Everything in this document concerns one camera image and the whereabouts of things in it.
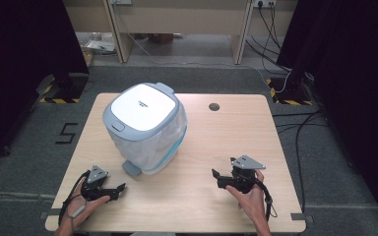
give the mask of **blue trim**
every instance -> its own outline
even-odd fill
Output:
[[[161,167],[166,161],[168,161],[173,156],[173,154],[177,151],[177,148],[179,148],[180,144],[183,141],[183,138],[185,138],[186,129],[187,129],[187,126],[185,127],[185,131],[183,132],[182,137],[180,137],[180,139],[178,141],[176,141],[176,143],[173,145],[173,147],[170,149],[170,151],[164,156],[164,158],[161,160],[161,162],[158,163],[158,165],[156,165],[154,168],[152,168],[150,170],[143,169],[143,171],[154,171],[154,170],[158,169],[159,167]]]

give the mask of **wooden table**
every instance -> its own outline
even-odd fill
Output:
[[[265,164],[265,184],[274,199],[273,232],[301,232],[305,221],[292,220],[300,206],[265,96],[257,94],[177,94],[186,109],[186,137],[174,159],[156,175],[128,176],[102,121],[102,112],[116,93],[102,93],[95,102],[52,208],[61,208],[78,177],[94,164],[108,171],[104,188],[127,183],[118,201],[98,208],[82,225],[89,232],[254,232],[237,200],[217,187],[214,168],[230,175],[229,159],[247,154]],[[212,111],[211,103],[220,110]],[[45,227],[54,231],[57,216]]]

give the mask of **hand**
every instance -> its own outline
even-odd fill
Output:
[[[256,169],[257,179],[264,181],[265,176]],[[266,220],[264,207],[264,193],[256,184],[250,192],[242,194],[232,186],[225,187],[236,199],[238,199],[238,208],[243,209],[247,216],[253,221],[257,233],[260,235],[271,235],[269,224]]]
[[[82,197],[81,189],[86,177],[82,178],[81,182],[78,184],[75,192],[72,194],[71,202],[67,206],[66,212],[60,222],[59,228],[56,230],[56,235],[72,235],[73,231],[79,227],[91,213],[107,203],[110,200],[110,196],[103,196],[97,200],[87,202],[84,197]],[[73,215],[81,206],[85,206],[85,209],[80,212],[75,218],[71,218],[68,215]]]

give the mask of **power outlet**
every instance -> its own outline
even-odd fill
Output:
[[[259,8],[259,2],[262,2],[262,9],[263,8],[271,8],[276,6],[276,0],[254,0],[254,7]]]

